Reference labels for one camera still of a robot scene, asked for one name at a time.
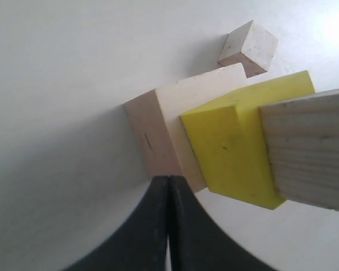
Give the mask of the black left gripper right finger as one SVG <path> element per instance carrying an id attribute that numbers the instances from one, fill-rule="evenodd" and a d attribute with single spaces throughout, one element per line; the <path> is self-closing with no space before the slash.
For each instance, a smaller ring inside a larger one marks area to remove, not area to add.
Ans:
<path id="1" fill-rule="evenodd" d="M 182 176 L 168 178 L 172 270 L 274 270 L 229 237 L 207 214 Z"/>

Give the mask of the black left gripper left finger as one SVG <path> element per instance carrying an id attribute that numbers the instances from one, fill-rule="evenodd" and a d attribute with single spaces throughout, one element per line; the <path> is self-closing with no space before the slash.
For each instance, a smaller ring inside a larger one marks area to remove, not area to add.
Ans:
<path id="1" fill-rule="evenodd" d="M 126 221 L 66 270 L 165 270 L 168 177 L 153 178 Z"/>

